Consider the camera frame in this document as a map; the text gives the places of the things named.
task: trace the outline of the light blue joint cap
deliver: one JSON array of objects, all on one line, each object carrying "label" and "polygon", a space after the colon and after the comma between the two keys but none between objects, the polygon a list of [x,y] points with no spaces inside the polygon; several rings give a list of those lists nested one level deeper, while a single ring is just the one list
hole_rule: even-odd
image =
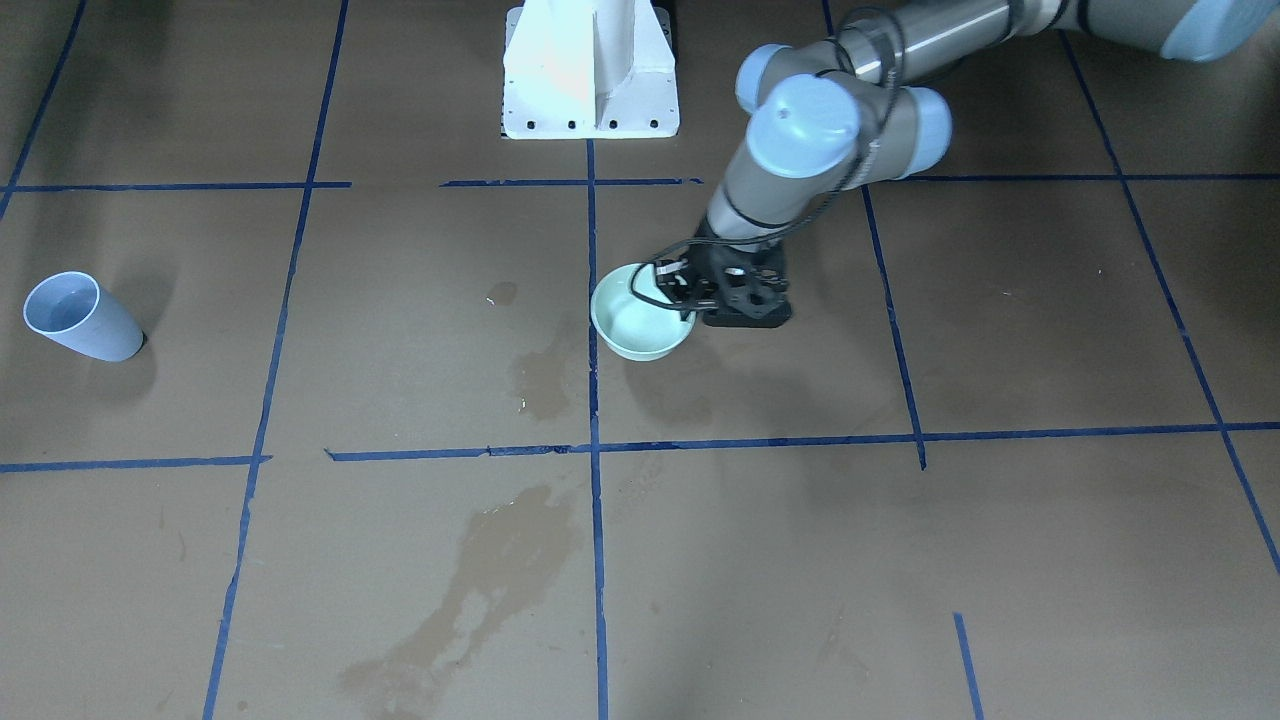
[{"label": "light blue joint cap", "polygon": [[742,60],[742,67],[737,69],[733,92],[737,95],[737,104],[746,110],[748,115],[755,113],[760,104],[760,81],[764,79],[764,68],[769,67],[769,60],[778,50],[790,49],[790,45],[762,45]]},{"label": "light blue joint cap", "polygon": [[1208,63],[1231,53],[1257,32],[1277,0],[1198,0],[1165,40],[1169,60]]},{"label": "light blue joint cap", "polygon": [[746,147],[769,173],[819,176],[849,156],[858,141],[858,102],[829,79],[791,76],[773,87],[746,124]]},{"label": "light blue joint cap", "polygon": [[905,87],[915,100],[915,151],[906,165],[906,176],[914,176],[938,164],[951,147],[951,108],[941,95],[928,87]]}]

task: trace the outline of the floor tile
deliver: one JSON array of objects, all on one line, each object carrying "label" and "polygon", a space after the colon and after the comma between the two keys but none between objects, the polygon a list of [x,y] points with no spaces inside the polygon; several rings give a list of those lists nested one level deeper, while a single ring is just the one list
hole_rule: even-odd
[{"label": "floor tile", "polygon": [[1212,420],[1119,186],[872,195],[925,430]]},{"label": "floor tile", "polygon": [[1126,173],[1280,172],[1280,18],[1207,64],[1070,37]]},{"label": "floor tile", "polygon": [[1147,182],[1133,192],[1224,418],[1280,418],[1280,183]]},{"label": "floor tile", "polygon": [[[709,192],[600,188],[600,277],[691,234]],[[655,363],[599,343],[605,442],[911,432],[861,197],[833,208],[785,241],[795,316],[781,328],[699,323]]]},{"label": "floor tile", "polygon": [[936,82],[955,127],[927,176],[1112,173],[1057,33],[970,55]]},{"label": "floor tile", "polygon": [[973,717],[910,446],[602,459],[609,716]]},{"label": "floor tile", "polygon": [[[14,196],[0,224],[0,462],[248,454],[298,196]],[[138,320],[137,356],[91,360],[24,325],[27,292],[76,269]]]},{"label": "floor tile", "polygon": [[269,451],[590,439],[585,196],[316,196]]},{"label": "floor tile", "polygon": [[502,136],[513,0],[352,4],[321,179],[438,186],[585,178],[582,143]]},{"label": "floor tile", "polygon": [[1216,434],[913,460],[607,455],[612,716],[972,717],[952,612],[988,716],[1274,703],[1275,570]]},{"label": "floor tile", "polygon": [[244,468],[5,475],[6,717],[197,717]]},{"label": "floor tile", "polygon": [[585,456],[273,460],[216,717],[594,712],[593,583]]},{"label": "floor tile", "polygon": [[24,184],[307,176],[338,3],[90,3]]},{"label": "floor tile", "polygon": [[0,173],[9,181],[76,17],[76,3],[0,3]]},{"label": "floor tile", "polygon": [[941,551],[902,565],[965,614],[988,716],[1276,706],[1276,570],[1220,436],[936,443],[934,471]]}]

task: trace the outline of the black cable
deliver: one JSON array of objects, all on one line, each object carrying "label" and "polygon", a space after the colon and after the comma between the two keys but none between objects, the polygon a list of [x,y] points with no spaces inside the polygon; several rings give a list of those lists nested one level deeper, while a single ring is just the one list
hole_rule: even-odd
[{"label": "black cable", "polygon": [[[884,61],[886,61],[886,59],[881,58],[881,78],[882,78],[882,83],[887,81],[887,90],[890,91],[890,94],[888,94],[888,102],[884,106],[884,115],[881,117],[881,118],[877,118],[876,136],[868,142],[869,151],[865,152],[865,154],[859,152],[859,155],[854,159],[854,161],[850,163],[849,170],[840,179],[840,182],[836,183],[836,186],[832,187],[831,190],[826,191],[824,195],[827,197],[823,199],[822,204],[818,205],[818,208],[815,208],[812,213],[809,213],[804,218],[787,224],[785,228],[781,228],[781,229],[777,229],[774,232],[771,232],[771,233],[767,233],[767,234],[763,234],[763,236],[758,236],[758,237],[750,237],[750,238],[726,238],[726,237],[700,237],[700,236],[696,236],[696,237],[689,237],[689,238],[681,240],[680,242],[672,243],[671,246],[666,247],[664,250],[659,251],[658,254],[653,255],[652,258],[649,258],[648,260],[640,263],[636,266],[635,272],[631,273],[631,279],[627,283],[627,288],[631,291],[631,295],[634,295],[635,297],[637,297],[637,299],[648,302],[649,305],[653,305],[655,307],[662,307],[663,310],[677,310],[677,311],[681,311],[681,313],[696,311],[698,307],[696,307],[695,302],[694,304],[691,304],[691,302],[684,302],[684,304],[663,302],[660,300],[655,300],[653,297],[649,297],[646,295],[641,295],[640,292],[637,292],[636,291],[636,278],[640,277],[640,272],[644,270],[645,268],[650,268],[650,266],[654,268],[654,269],[657,269],[658,261],[662,260],[663,258],[666,258],[666,256],[668,256],[668,255],[671,255],[671,254],[673,254],[676,251],[680,251],[680,250],[684,250],[684,249],[687,249],[687,247],[692,247],[694,245],[719,245],[719,246],[728,245],[728,246],[737,246],[737,245],[762,245],[762,243],[772,243],[772,242],[776,242],[776,241],[781,241],[782,238],[785,238],[785,237],[787,237],[787,236],[790,236],[790,234],[792,234],[795,232],[799,232],[799,231],[809,227],[818,218],[820,218],[823,214],[826,214],[828,209],[831,209],[831,205],[835,202],[836,197],[841,192],[844,192],[844,190],[849,186],[849,183],[858,176],[859,170],[864,167],[867,159],[870,155],[873,155],[876,152],[876,150],[879,147],[879,141],[881,141],[881,138],[884,135],[884,128],[888,126],[888,120],[893,115],[893,110],[897,108],[897,100],[899,100],[899,96],[902,92],[902,78],[906,76],[906,31],[902,28],[902,23],[897,19],[897,15],[893,13],[893,10],[887,10],[884,8],[878,8],[878,6],[873,6],[873,5],[863,5],[863,6],[854,8],[852,10],[845,13],[845,17],[841,18],[841,22],[840,22],[840,26],[837,27],[836,33],[833,36],[826,38],[826,41],[832,42],[837,47],[837,54],[836,54],[836,63],[837,63],[837,65],[847,64],[849,69],[847,70],[842,70],[842,72],[847,72],[849,74],[855,74],[855,72],[854,72],[855,68],[854,68],[852,59],[849,56],[849,51],[845,50],[844,45],[840,44],[840,37],[845,32],[847,32],[850,29],[865,35],[865,32],[861,28],[854,27],[854,24],[852,24],[854,18],[858,14],[864,14],[864,13],[873,13],[873,14],[877,14],[879,17],[886,18],[890,22],[890,24],[893,26],[893,32],[897,35],[897,41],[899,41],[899,47],[893,49],[893,65],[891,68],[888,68],[886,70],[884,69]],[[824,74],[828,74],[829,72],[832,72],[832,70],[828,69],[828,70],[823,70],[823,72],[817,73],[817,74],[818,74],[818,77],[822,77]]]}]

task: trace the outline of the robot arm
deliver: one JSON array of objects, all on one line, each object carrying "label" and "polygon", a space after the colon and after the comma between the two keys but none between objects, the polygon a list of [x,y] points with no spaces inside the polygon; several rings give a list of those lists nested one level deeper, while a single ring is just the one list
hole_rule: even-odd
[{"label": "robot arm", "polygon": [[[783,240],[844,190],[925,170],[951,142],[951,114],[914,79],[984,47],[1076,29],[1169,59],[1226,55],[1280,0],[916,0],[860,9],[808,47],[765,45],[742,63],[751,119],[694,237],[654,255],[632,293],[708,325],[773,328],[791,316]],[[810,213],[814,197],[826,200]],[[640,272],[669,302],[635,292]]]}]

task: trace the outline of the light blue cup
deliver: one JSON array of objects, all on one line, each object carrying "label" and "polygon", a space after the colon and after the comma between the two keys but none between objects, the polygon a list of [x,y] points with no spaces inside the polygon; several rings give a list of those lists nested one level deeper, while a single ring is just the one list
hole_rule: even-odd
[{"label": "light blue cup", "polygon": [[86,273],[45,278],[27,296],[22,319],[32,331],[97,360],[119,363],[142,347],[138,323]]}]

